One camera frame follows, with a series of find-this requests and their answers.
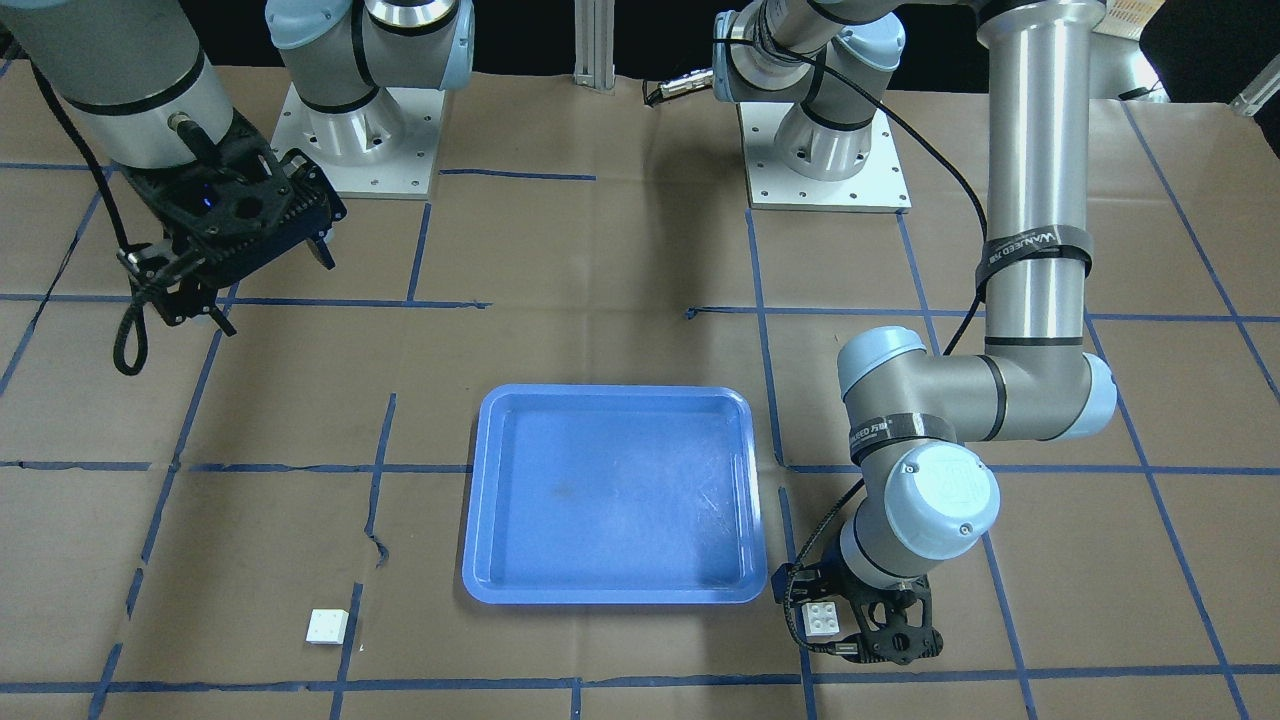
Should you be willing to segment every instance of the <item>black cable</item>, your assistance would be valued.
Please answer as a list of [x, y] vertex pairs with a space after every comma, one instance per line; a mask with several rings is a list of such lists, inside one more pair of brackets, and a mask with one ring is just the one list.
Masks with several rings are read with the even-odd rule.
[[[721, 44], [724, 44], [724, 45], [750, 45], [750, 46], [756, 46], [756, 44], [753, 42], [753, 41], [750, 41], [750, 40], [739, 40], [739, 38], [717, 38], [716, 42], [721, 42]], [[942, 168], [946, 169], [948, 173], [951, 173], [951, 177], [955, 178], [957, 183], [960, 183], [960, 188], [964, 190], [964, 193], [969, 197], [969, 202], [973, 204], [974, 214], [978, 215], [978, 225], [982, 228], [982, 240], [986, 242], [986, 240], [987, 240], [987, 213], [982, 208], [982, 201], [978, 199], [978, 193], [974, 192], [973, 186], [969, 184], [969, 181], [965, 179], [964, 174], [955, 165], [952, 165], [951, 161], [947, 160], [946, 156], [942, 155], [942, 152], [938, 151], [938, 149], [933, 147], [933, 145], [928, 140], [925, 140], [923, 135], [920, 135], [914, 127], [911, 127], [910, 123], [908, 123], [905, 119], [902, 119], [901, 115], [899, 115], [897, 113], [895, 113], [892, 109], [890, 109], [887, 105], [884, 105], [884, 102], [882, 102], [874, 95], [872, 95], [865, 88], [863, 88], [860, 85], [858, 85], [856, 82], [854, 82], [851, 78], [849, 78], [847, 76], [845, 76], [840, 70], [832, 69], [826, 63], [819, 63], [818, 60], [814, 60], [813, 58], [809, 58], [808, 55], [801, 55], [799, 53], [794, 53], [791, 50], [787, 50], [786, 47], [778, 47], [778, 46], [773, 46], [772, 49], [767, 49], [767, 47], [763, 47], [763, 46], [756, 46], [756, 47], [760, 47], [760, 50], [763, 53], [771, 54], [774, 58], [778, 58], [778, 59], [782, 59], [782, 60], [792, 60], [792, 61], [797, 61], [797, 63], [804, 63], [804, 64], [806, 64], [806, 65], [809, 65], [809, 67], [812, 67], [812, 68], [814, 68], [817, 70], [822, 70], [822, 72], [829, 74], [831, 77], [833, 77], [833, 78], [838, 79], [840, 82], [842, 82], [844, 85], [846, 85], [850, 90], [852, 90], [858, 95], [861, 95], [863, 100], [867, 100], [868, 102], [870, 102], [877, 110], [884, 113], [884, 115], [888, 117], [888, 119], [893, 120], [900, 128], [902, 128], [904, 132], [906, 132], [906, 135], [911, 136], [911, 140], [914, 140], [915, 142], [918, 142], [920, 145], [920, 147], [923, 147], [924, 151], [929, 154], [931, 158], [933, 158], [934, 160], [937, 160], [938, 164], [942, 165]], [[956, 328], [955, 334], [951, 336], [951, 342], [947, 343], [946, 351], [942, 352], [943, 355], [951, 355], [951, 351], [955, 350], [956, 345], [960, 343], [960, 338], [964, 336], [964, 332], [969, 328], [969, 324], [973, 323], [974, 316], [978, 314], [978, 306], [980, 304], [982, 304], [982, 300], [975, 295], [974, 300], [973, 300], [973, 305], [969, 306], [969, 311], [965, 314], [965, 318], [960, 323], [960, 327]]]
[[[143, 307], [146, 307], [147, 302], [168, 292], [169, 286], [186, 277], [187, 273], [201, 263], [204, 263], [204, 256], [196, 250], [188, 250], [177, 260], [165, 265], [146, 284], [141, 287], [133, 286], [133, 297], [129, 299], [129, 306], [124, 310], [124, 316], [120, 318], [120, 324], [115, 329], [115, 343], [111, 346], [111, 361], [120, 374], [128, 377], [137, 375], [142, 372], [142, 366], [147, 364], [150, 346], [147, 343], [147, 327], [142, 315]], [[124, 357], [124, 350], [129, 342], [129, 332], [134, 328], [137, 329], [138, 346], [133, 355], [133, 363], [129, 364]]]
[[70, 138], [72, 143], [76, 145], [76, 150], [79, 150], [81, 158], [88, 165], [88, 172], [93, 174], [93, 184], [97, 186], [99, 195], [102, 196], [102, 205], [106, 206], [106, 214], [111, 218], [111, 229], [115, 232], [115, 242], [120, 246], [120, 250], [125, 252], [129, 251], [129, 241], [124, 233], [124, 220], [120, 219], [120, 209], [115, 205], [115, 196], [111, 195], [111, 188], [108, 186], [106, 176], [102, 173], [102, 165], [97, 163], [97, 158], [93, 156], [93, 151], [90, 150], [87, 142], [84, 142], [84, 136], [76, 129], [72, 119], [67, 117], [67, 110], [63, 109], [63, 104], [58, 101], [58, 95], [54, 94], [52, 86], [49, 85], [49, 78], [40, 72], [35, 64], [31, 65], [32, 76], [36, 78], [36, 87], [40, 88], [40, 95], [45, 99], [45, 104], [49, 105], [49, 111], [54, 114], [58, 124], [61, 126], [63, 132]]
[[822, 537], [822, 533], [827, 530], [827, 525], [829, 525], [831, 521], [836, 519], [836, 515], [840, 514], [840, 510], [845, 505], [849, 505], [849, 501], [852, 500], [855, 495], [858, 495], [858, 491], [863, 489], [864, 484], [865, 480], [859, 478], [858, 482], [854, 483], [854, 487], [849, 488], [849, 492], [841, 496], [841, 498], [836, 501], [836, 505], [833, 505], [831, 510], [827, 511], [827, 515], [823, 516], [823, 519], [818, 523], [818, 527], [814, 528], [813, 533], [809, 534], [809, 539], [804, 541], [804, 544], [800, 546], [800, 552], [796, 553], [796, 560], [791, 565], [791, 570], [787, 573], [787, 587], [786, 592], [782, 596], [782, 612], [783, 615], [786, 615], [787, 619], [787, 632], [791, 633], [791, 639], [795, 641], [797, 646], [808, 650], [809, 652], [822, 652], [826, 655], [835, 655], [835, 650], [832, 648], [831, 643], [812, 643], [800, 637], [800, 630], [799, 628], [796, 628], [795, 603], [791, 601], [791, 591], [795, 588], [796, 573], [800, 571], [800, 566], [804, 564], [805, 556], [809, 555], [809, 551], [813, 550], [813, 546], [818, 543], [818, 538]]

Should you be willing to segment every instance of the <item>silver arm segment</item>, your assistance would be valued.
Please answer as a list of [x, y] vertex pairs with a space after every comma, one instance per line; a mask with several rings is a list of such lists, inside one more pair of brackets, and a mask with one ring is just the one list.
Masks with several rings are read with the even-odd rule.
[[[986, 354], [929, 356], [902, 328], [865, 333], [841, 352], [851, 450], [868, 486], [842, 552], [868, 584], [915, 578], [995, 521], [995, 475], [956, 442], [1083, 437], [1111, 419], [1110, 369], [1082, 347], [1088, 258], [1076, 246], [1089, 243], [1056, 242], [1087, 237], [1089, 37], [1103, 14], [1097, 0], [1042, 0], [978, 31], [991, 50], [987, 251], [1007, 238], [1029, 251], [987, 282]], [[909, 486], [941, 489], [895, 492]]]

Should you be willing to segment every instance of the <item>black background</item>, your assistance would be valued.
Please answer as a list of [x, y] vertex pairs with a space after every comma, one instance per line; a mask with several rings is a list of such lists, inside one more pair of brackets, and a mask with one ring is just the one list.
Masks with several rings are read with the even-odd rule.
[[[265, 0], [182, 0], [209, 56], [224, 65], [279, 65], [262, 19]], [[497, 74], [573, 70], [573, 1], [476, 0], [475, 69]], [[744, 0], [617, 0], [614, 68], [667, 79], [710, 65], [716, 14]], [[986, 92], [987, 51], [963, 6], [906, 6], [902, 67], [891, 87]]]

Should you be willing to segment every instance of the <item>blue joint cap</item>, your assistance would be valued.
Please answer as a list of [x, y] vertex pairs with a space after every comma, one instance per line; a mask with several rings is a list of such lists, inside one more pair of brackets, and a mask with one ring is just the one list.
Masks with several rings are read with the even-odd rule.
[[1089, 398], [1084, 401], [1080, 416], [1065, 433], [1053, 439], [1075, 439], [1097, 434], [1107, 427], [1116, 411], [1116, 380], [1111, 368], [1097, 355], [1085, 352], [1084, 359], [1089, 363]]
[[836, 35], [836, 42], [845, 46], [864, 64], [881, 72], [893, 72], [902, 59], [906, 47], [906, 29], [902, 20], [890, 13], [883, 18], [864, 26], [845, 26]]
[[849, 395], [858, 380], [876, 368], [913, 350], [924, 350], [920, 336], [899, 325], [867, 331], [849, 341], [836, 359], [836, 369], [840, 372], [840, 397]]
[[440, 90], [460, 90], [471, 82], [471, 65], [476, 47], [475, 6], [471, 0], [462, 0], [458, 8], [457, 27], [453, 28], [453, 47], [449, 60], [444, 64], [444, 77]]
[[352, 0], [268, 0], [266, 27], [276, 50], [297, 50], [342, 22]]
[[[716, 40], [728, 38], [728, 31], [733, 27], [733, 10], [724, 10], [723, 13], [716, 15]], [[730, 88], [730, 55], [728, 45], [724, 42], [717, 42], [712, 47], [712, 76], [714, 82], [712, 83], [712, 90], [716, 92], [716, 99], [721, 102], [732, 102], [733, 91]]]

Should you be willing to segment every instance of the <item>white lego brick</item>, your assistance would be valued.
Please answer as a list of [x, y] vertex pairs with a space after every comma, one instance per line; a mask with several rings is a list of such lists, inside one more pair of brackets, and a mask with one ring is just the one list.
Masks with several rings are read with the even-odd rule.
[[804, 605], [804, 632], [810, 638], [838, 635], [840, 619], [835, 602], [806, 602]]
[[311, 624], [307, 625], [307, 642], [311, 644], [342, 644], [347, 637], [346, 610], [312, 610]]

